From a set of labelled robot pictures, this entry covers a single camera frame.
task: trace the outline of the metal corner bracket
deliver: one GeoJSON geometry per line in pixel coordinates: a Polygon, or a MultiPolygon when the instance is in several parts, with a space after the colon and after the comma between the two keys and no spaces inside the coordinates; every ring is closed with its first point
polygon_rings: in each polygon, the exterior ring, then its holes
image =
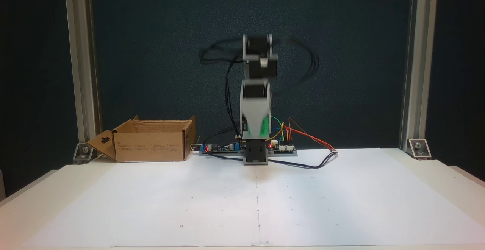
{"type": "Polygon", "coordinates": [[[426,139],[408,139],[406,152],[416,160],[433,160],[426,139]]]}

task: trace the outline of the black cable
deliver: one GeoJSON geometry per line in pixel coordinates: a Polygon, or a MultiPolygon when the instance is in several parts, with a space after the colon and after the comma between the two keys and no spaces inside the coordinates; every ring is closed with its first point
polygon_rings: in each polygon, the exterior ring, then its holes
{"type": "Polygon", "coordinates": [[[286,91],[289,91],[290,89],[293,89],[294,87],[302,84],[303,82],[307,81],[311,77],[313,77],[315,74],[317,74],[318,69],[320,68],[320,57],[318,56],[317,52],[315,50],[312,50],[309,46],[305,45],[300,39],[290,36],[285,40],[286,43],[288,44],[294,44],[298,45],[299,47],[305,49],[309,54],[310,54],[310,66],[308,67],[307,71],[303,75],[301,79],[299,79],[296,83],[291,84],[290,86],[284,88],[283,90],[273,92],[272,97],[277,98],[280,96],[282,93],[285,93],[286,91]]]}
{"type": "MultiPolygon", "coordinates": [[[[235,61],[240,54],[241,52],[239,51],[233,60],[235,61]]],[[[229,118],[231,119],[232,125],[234,126],[235,134],[239,135],[239,129],[236,126],[236,121],[234,119],[234,115],[232,114],[231,91],[229,88],[229,73],[231,72],[231,68],[233,67],[233,65],[234,65],[234,62],[231,62],[231,64],[227,68],[227,72],[225,73],[225,108],[227,109],[229,118]]]]}
{"type": "Polygon", "coordinates": [[[319,169],[323,166],[325,166],[329,160],[333,157],[333,156],[336,156],[338,154],[338,152],[331,152],[329,153],[325,158],[324,160],[320,163],[320,165],[317,165],[317,166],[311,166],[311,165],[305,165],[305,164],[300,164],[298,162],[287,162],[287,161],[280,161],[280,160],[272,160],[272,159],[269,159],[270,162],[274,162],[274,163],[279,163],[279,164],[284,164],[284,165],[288,165],[288,166],[292,166],[292,167],[303,167],[305,169],[319,169]]]}
{"type": "Polygon", "coordinates": [[[239,41],[242,41],[242,39],[240,37],[223,39],[223,40],[220,40],[220,41],[217,41],[217,42],[211,44],[211,46],[209,46],[208,48],[202,49],[199,52],[200,63],[203,64],[203,65],[208,65],[208,64],[215,64],[215,63],[219,63],[219,62],[235,62],[235,63],[243,62],[243,60],[237,60],[237,58],[236,58],[236,60],[233,60],[234,55],[239,53],[239,51],[241,51],[242,49],[240,49],[240,48],[225,48],[225,47],[220,46],[221,44],[236,43],[236,42],[239,42],[239,41]],[[208,52],[210,52],[211,50],[219,51],[220,53],[230,54],[231,57],[230,58],[225,58],[225,57],[206,58],[205,57],[206,54],[208,52]]]}

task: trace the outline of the robotic arm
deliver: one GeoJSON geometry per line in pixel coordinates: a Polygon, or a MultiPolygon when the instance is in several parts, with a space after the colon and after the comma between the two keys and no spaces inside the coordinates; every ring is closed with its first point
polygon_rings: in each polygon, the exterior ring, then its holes
{"type": "Polygon", "coordinates": [[[267,165],[265,140],[271,131],[269,77],[277,75],[278,55],[272,53],[272,35],[242,37],[244,77],[241,84],[241,136],[246,141],[245,165],[267,165]]]}

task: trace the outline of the green panel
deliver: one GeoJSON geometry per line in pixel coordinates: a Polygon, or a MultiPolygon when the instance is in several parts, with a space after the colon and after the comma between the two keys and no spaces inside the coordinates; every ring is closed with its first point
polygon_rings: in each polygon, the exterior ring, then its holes
{"type": "Polygon", "coordinates": [[[260,136],[265,136],[269,134],[269,122],[270,122],[270,117],[267,116],[263,119],[263,123],[261,124],[261,131],[260,131],[260,136]]]}

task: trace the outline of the dark blue backdrop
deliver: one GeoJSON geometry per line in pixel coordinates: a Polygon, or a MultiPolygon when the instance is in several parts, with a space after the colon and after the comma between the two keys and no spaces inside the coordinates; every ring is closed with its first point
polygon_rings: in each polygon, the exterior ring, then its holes
{"type": "MultiPolygon", "coordinates": [[[[141,119],[196,116],[202,138],[230,122],[227,65],[202,66],[199,48],[251,33],[292,34],[322,60],[316,77],[272,114],[293,117],[338,148],[398,147],[410,0],[93,0],[104,129],[141,119]]],[[[282,47],[277,91],[306,71],[309,58],[282,47]]],[[[239,118],[243,78],[230,80],[239,118]]],[[[228,142],[230,136],[217,141],[228,142]]],[[[315,147],[296,138],[300,148],[315,147]]]]}

